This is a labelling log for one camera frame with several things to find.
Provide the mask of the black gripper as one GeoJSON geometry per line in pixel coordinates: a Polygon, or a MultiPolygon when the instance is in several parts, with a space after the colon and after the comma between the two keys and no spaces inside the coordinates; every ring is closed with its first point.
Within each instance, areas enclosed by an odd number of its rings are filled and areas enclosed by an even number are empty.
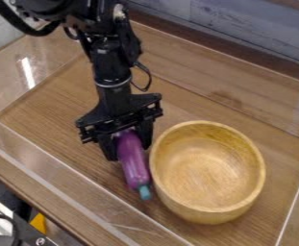
{"type": "Polygon", "coordinates": [[[95,108],[77,121],[83,143],[99,142],[109,161],[117,161],[117,132],[135,128],[143,148],[153,140],[153,123],[163,112],[159,93],[134,94],[131,86],[98,87],[99,102],[95,108]]]}

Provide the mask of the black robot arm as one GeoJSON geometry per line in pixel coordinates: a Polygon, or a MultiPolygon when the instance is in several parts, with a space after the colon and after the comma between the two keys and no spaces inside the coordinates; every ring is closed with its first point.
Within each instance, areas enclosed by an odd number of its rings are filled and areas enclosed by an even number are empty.
{"type": "Polygon", "coordinates": [[[139,62],[142,41],[130,23],[125,0],[0,0],[0,15],[24,34],[50,35],[65,29],[77,40],[93,64],[99,95],[95,108],[77,121],[82,142],[99,144],[109,160],[117,159],[115,134],[133,128],[141,146],[149,148],[153,123],[162,115],[162,95],[143,86],[138,94],[133,67],[139,62]]]}

